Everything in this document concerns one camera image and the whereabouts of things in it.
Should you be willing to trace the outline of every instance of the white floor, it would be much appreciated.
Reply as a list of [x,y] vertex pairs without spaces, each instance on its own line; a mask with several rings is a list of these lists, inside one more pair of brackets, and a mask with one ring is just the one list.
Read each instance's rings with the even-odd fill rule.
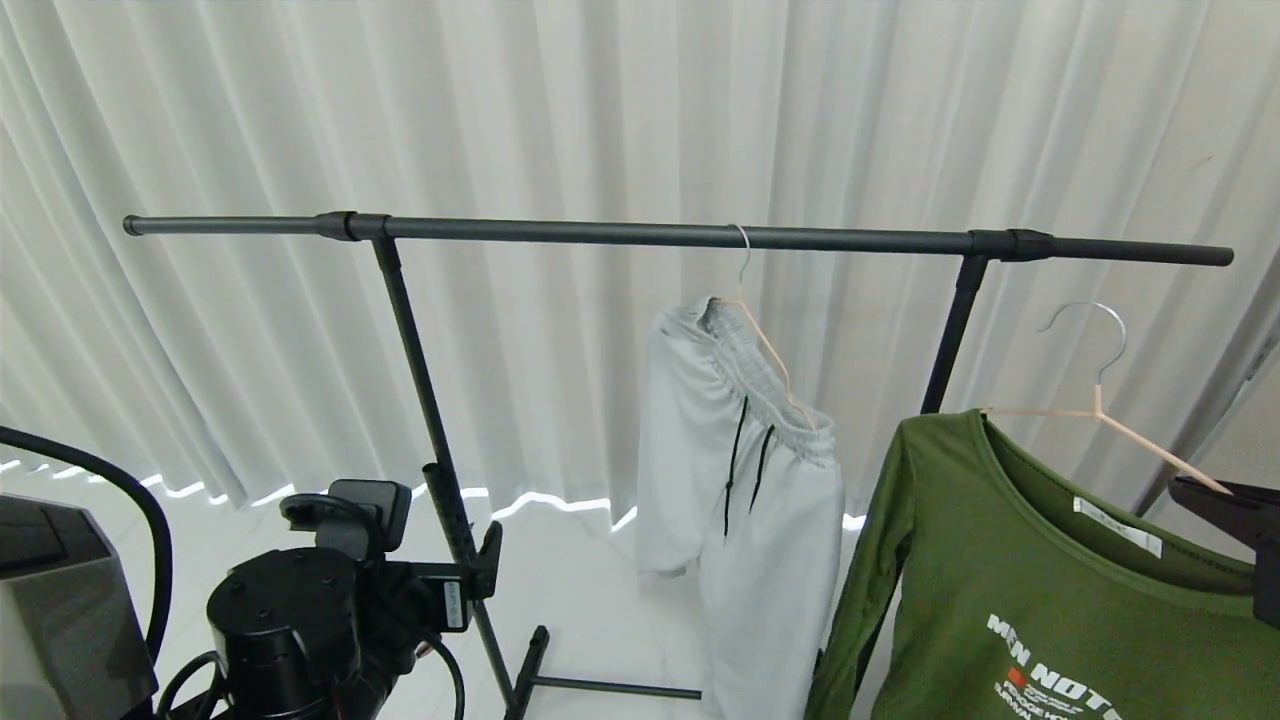
[[[138,616],[147,618],[151,593],[150,539],[141,516],[115,488],[88,484],[83,477],[54,480],[47,474],[0,477],[0,489],[87,507],[120,553]],[[311,537],[288,532],[275,503],[244,511],[212,506],[204,492],[188,497],[160,496],[173,527],[178,566],[173,616],[157,675],[164,684],[191,657],[212,648],[205,601],[227,569],[266,550],[311,544]],[[484,498],[468,500],[477,542],[490,509]],[[603,510],[562,512],[530,503],[504,519],[506,542],[498,593],[489,601],[508,671],[515,680],[529,638],[547,625],[552,642],[541,671],[549,675],[671,684],[699,688],[705,652],[699,634],[694,579],[641,583],[632,564],[631,527],[612,532]],[[854,541],[846,533],[849,557]],[[428,497],[413,502],[404,543],[393,559],[448,561],[434,509]],[[462,666],[467,717],[503,716],[493,671],[475,630],[445,637]],[[205,683],[197,675],[187,697]],[[448,674],[428,656],[401,679],[379,715],[385,720],[443,719],[453,715]],[[529,720],[600,719],[696,720],[707,717],[696,701],[664,700],[557,688],[538,688]]]

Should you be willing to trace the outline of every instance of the white curtain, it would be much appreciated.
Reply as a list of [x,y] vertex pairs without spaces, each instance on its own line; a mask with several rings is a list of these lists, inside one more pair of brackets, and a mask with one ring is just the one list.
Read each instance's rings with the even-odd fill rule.
[[[127,237],[123,215],[968,229],[1231,246],[1229,269],[995,265],[947,395],[1197,421],[1280,245],[1280,4],[4,0],[0,410],[220,502],[431,459],[366,245]],[[465,487],[631,505],[654,313],[731,251],[402,241]],[[832,415],[850,512],[915,413],[959,260],[756,252],[746,296]],[[1120,503],[1156,461],[1009,424]],[[35,461],[24,459],[24,462]]]

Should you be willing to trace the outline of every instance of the clothing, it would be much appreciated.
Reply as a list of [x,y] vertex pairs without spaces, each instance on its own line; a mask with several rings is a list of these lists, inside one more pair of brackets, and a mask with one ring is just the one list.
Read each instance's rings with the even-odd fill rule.
[[740,315],[712,299],[662,311],[643,395],[636,555],[698,562],[710,650],[704,710],[804,712],[840,564],[844,486],[832,423],[787,402]]
[[1252,566],[1073,487],[979,410],[904,421],[867,518],[812,720],[849,717],[899,571],[872,717],[1276,717]]

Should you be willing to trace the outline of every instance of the horizontal black rod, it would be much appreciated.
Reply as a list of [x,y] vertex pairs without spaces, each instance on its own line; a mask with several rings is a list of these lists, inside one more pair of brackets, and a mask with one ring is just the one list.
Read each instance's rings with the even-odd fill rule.
[[664,688],[659,685],[631,685],[627,683],[600,683],[598,680],[576,680],[573,678],[552,678],[534,675],[532,684],[548,688],[568,688],[573,691],[599,691],[605,693],[646,694],[653,697],[673,697],[678,700],[701,700],[701,691]]
[[[129,234],[328,234],[342,227],[340,218],[124,218]],[[575,245],[652,245],[667,247],[742,247],[742,236],[731,225],[677,225],[649,223],[572,223],[548,220],[475,220],[396,218],[352,214],[346,228],[351,240],[374,233],[401,238],[480,240],[494,242],[554,242]],[[1179,265],[1230,265],[1229,247],[1112,240],[1055,238],[1042,234],[1029,255],[1011,255],[989,246],[975,247],[969,232],[867,231],[837,228],[744,228],[751,247],[763,250],[819,250],[845,252],[901,252],[922,255],[987,255],[992,260],[1039,258],[1091,258],[1172,263]]]

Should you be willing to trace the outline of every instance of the elastic waistband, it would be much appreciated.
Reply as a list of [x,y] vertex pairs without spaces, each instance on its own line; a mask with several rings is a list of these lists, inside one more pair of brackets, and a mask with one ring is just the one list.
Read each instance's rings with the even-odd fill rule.
[[727,307],[704,297],[692,305],[663,311],[668,322],[700,338],[710,350],[712,363],[731,391],[748,400],[748,414],[764,425],[774,427],[774,439],[796,455],[819,466],[836,464],[836,442],[831,418],[800,405],[813,419],[787,401],[782,379],[760,354],[755,329],[748,324],[740,307]]

